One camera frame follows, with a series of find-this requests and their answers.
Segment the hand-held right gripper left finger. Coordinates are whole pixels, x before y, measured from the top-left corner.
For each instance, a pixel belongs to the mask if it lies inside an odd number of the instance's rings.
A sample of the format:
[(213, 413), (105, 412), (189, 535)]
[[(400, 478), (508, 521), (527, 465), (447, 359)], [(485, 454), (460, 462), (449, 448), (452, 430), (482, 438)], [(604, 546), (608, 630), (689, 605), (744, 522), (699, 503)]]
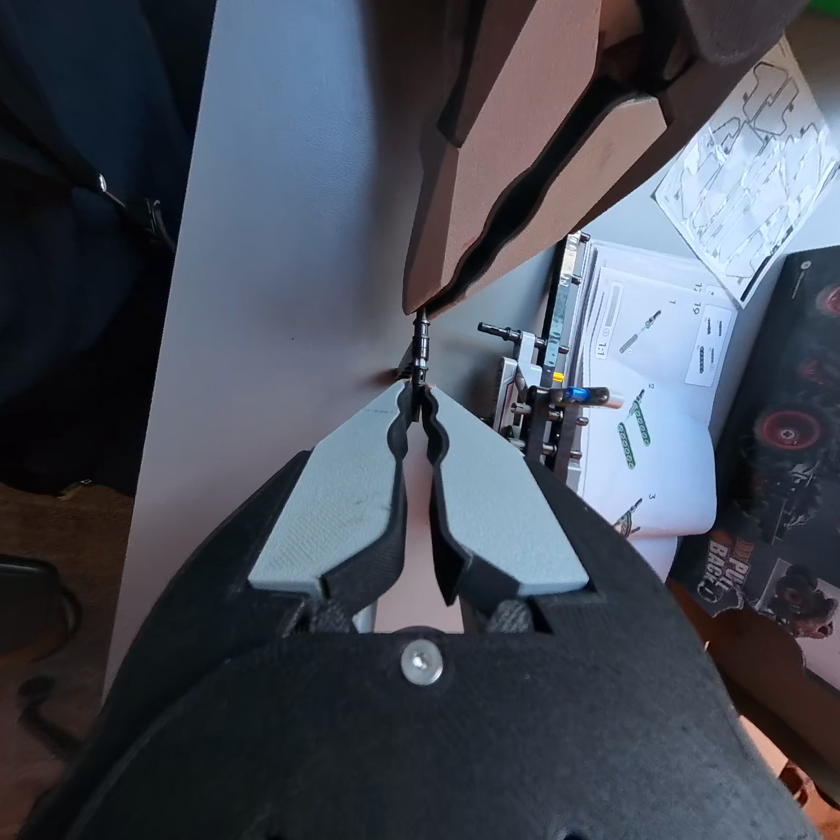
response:
[(399, 381), (314, 447), (248, 574), (253, 587), (359, 613), (394, 585), (412, 421), (413, 388)]

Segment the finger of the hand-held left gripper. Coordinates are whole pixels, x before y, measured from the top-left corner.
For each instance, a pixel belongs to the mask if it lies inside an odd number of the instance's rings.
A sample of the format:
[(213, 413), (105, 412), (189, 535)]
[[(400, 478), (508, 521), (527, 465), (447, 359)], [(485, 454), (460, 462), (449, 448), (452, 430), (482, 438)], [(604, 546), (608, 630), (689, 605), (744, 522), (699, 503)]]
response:
[(573, 232), (583, 216), (617, 184), (631, 166), (666, 131), (658, 100), (622, 80), (595, 74), (564, 121), (539, 167), (521, 184), (491, 250), (451, 306), (513, 270)]
[(424, 132), (405, 314), (466, 293), (521, 184), (590, 86), (602, 2), (478, 2), (443, 111)]

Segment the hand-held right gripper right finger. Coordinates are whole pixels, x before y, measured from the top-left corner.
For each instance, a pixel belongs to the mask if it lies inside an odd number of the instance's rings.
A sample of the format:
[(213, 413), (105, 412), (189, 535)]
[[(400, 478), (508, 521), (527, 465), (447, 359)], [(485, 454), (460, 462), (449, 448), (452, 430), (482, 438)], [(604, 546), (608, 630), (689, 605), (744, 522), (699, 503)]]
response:
[(526, 459), (437, 387), (423, 397), (434, 571), (472, 608), (583, 590), (590, 581)]

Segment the black lego axle piece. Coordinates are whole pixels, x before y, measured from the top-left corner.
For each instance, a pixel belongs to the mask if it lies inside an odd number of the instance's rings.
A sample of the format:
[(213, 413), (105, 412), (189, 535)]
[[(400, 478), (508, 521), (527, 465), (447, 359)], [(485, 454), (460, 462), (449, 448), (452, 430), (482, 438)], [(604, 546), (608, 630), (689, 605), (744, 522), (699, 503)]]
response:
[(416, 310), (413, 324), (411, 361), (412, 413), (413, 422), (419, 422), (427, 385), (430, 352), (430, 321), (425, 307)]

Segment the partly built lego model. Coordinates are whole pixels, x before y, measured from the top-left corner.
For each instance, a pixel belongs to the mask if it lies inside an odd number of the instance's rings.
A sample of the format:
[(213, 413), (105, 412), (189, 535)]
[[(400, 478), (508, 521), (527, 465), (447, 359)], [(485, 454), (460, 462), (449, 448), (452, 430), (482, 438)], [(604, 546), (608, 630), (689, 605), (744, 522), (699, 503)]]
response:
[(486, 423), (522, 456), (540, 462), (576, 489), (581, 430), (596, 408), (621, 409), (624, 398), (583, 378), (584, 328), (595, 289), (596, 247), (582, 231), (555, 247), (541, 333), (481, 322), (478, 331), (512, 344), (502, 358)]

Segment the lego instruction booklet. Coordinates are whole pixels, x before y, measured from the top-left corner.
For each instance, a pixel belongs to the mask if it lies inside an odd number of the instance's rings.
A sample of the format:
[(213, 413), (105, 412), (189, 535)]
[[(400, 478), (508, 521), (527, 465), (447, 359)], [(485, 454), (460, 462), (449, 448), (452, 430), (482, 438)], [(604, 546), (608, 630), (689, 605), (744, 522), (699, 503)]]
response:
[(569, 483), (664, 580), (717, 512), (710, 423), (739, 311), (696, 259), (591, 239), (566, 367), (619, 408), (586, 408)]

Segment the black lego set box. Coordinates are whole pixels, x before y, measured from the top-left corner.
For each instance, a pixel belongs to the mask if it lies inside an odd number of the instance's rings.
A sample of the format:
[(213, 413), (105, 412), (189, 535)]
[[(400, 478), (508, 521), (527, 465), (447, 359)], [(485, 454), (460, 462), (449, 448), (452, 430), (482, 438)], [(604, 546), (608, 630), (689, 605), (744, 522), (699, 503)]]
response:
[(716, 470), (716, 519), (683, 538), (670, 577), (711, 616), (769, 618), (838, 692), (838, 246), (784, 261)]

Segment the clear sticker sheet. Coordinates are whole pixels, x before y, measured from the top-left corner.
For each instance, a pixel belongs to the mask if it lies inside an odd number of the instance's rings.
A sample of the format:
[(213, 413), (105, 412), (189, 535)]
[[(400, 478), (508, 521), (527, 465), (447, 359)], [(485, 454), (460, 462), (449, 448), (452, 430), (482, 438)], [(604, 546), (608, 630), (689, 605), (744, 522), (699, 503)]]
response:
[(675, 158), (654, 199), (745, 308), (832, 184), (838, 160), (838, 142), (782, 38)]

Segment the black office chair base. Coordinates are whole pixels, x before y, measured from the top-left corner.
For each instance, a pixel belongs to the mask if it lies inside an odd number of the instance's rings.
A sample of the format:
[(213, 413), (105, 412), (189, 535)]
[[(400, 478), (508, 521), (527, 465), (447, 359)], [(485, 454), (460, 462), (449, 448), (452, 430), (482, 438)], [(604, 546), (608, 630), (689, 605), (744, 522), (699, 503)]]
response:
[(55, 565), (2, 554), (2, 666), (24, 670), (14, 688), (17, 721), (61, 763), (75, 757), (81, 742), (45, 717), (43, 706), (51, 698), (57, 678), (42, 673), (39, 667), (70, 644), (81, 618), (81, 605)]

